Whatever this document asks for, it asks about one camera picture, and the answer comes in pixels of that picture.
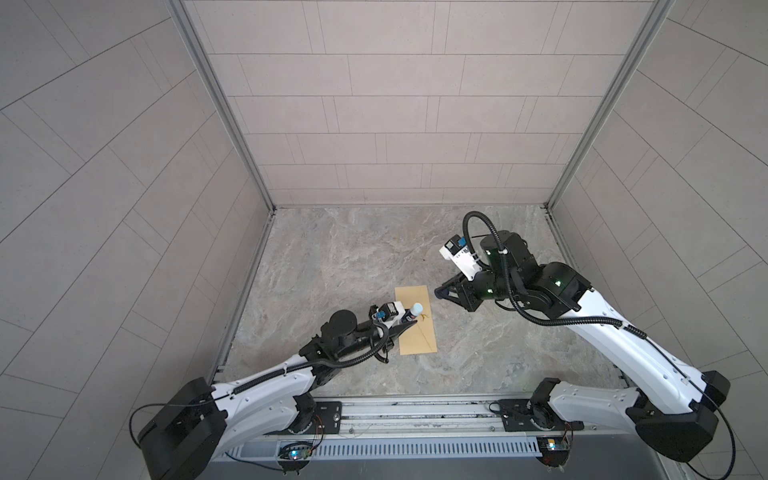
yellow paper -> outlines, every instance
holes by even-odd
[[[427,286],[398,286],[395,288],[395,300],[402,302],[406,309],[411,308],[417,302],[424,307],[424,311],[419,315],[416,324],[400,336],[400,355],[436,353],[435,324],[432,322],[432,309],[429,307]]]

metal corner frame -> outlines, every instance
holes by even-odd
[[[195,32],[187,7],[184,5],[184,0],[166,0],[166,4],[170,16],[181,33],[181,38],[187,46],[192,61],[194,62],[197,71],[200,73],[200,77],[203,79],[203,85],[205,85],[208,93],[210,93],[211,99],[214,101],[214,106],[221,116],[227,134],[229,134],[240,158],[242,158],[248,166],[250,176],[253,178],[253,181],[256,182],[257,190],[264,199],[267,208],[269,208],[270,212],[274,212],[275,203],[272,201],[270,192],[267,190],[264,180],[259,174],[256,162],[253,160],[253,155],[248,148],[243,132],[240,131],[234,113],[227,102],[227,96],[224,94],[221,83],[214,72],[214,68],[208,60],[208,55],[203,49],[203,44],[200,42],[200,38]]]
[[[608,85],[605,95],[603,95],[603,98],[600,100],[597,110],[595,110],[592,119],[589,121],[589,125],[586,130],[584,130],[584,134],[581,136],[578,145],[576,145],[574,153],[571,155],[571,159],[565,165],[560,180],[558,180],[552,194],[545,202],[547,210],[552,211],[562,198],[565,188],[576,174],[576,170],[584,160],[584,157],[587,156],[587,152],[592,146],[594,139],[597,138],[608,115],[613,110],[616,102],[618,102],[621,93],[627,87],[632,74],[637,70],[637,66],[643,59],[648,46],[659,32],[661,24],[663,24],[664,20],[667,18],[667,12],[670,10],[673,3],[674,0],[656,0],[650,7],[640,29],[634,36],[634,40],[632,41],[629,50],[627,50],[627,54],[621,61],[621,65],[619,65],[619,69],[616,71],[614,79],[611,81],[611,84]]]

marble floor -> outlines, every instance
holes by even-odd
[[[546,376],[622,386],[618,370],[564,327],[540,327],[485,302],[469,313],[432,291],[458,272],[438,250],[470,210],[518,232],[539,263],[562,261],[536,205],[281,209],[266,244],[223,381],[293,355],[336,310],[362,322],[368,307],[394,300],[396,286],[427,285],[438,352],[371,359],[341,372],[314,396],[532,391]],[[487,229],[470,222],[470,233]]]

envelope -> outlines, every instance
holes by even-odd
[[[432,322],[432,309],[429,307],[429,291],[426,285],[398,286],[395,288],[395,300],[409,309],[414,303],[421,303],[424,311],[416,324],[407,329],[400,337],[400,355],[417,353],[436,353],[435,324]]]

beige wall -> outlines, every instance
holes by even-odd
[[[267,211],[162,0],[0,2],[0,45],[0,477],[138,480]]]
[[[650,2],[186,5],[277,204],[526,204]]]
[[[678,0],[554,216],[640,328],[732,382],[734,473],[768,476],[768,4]],[[724,425],[697,467],[721,476]]]

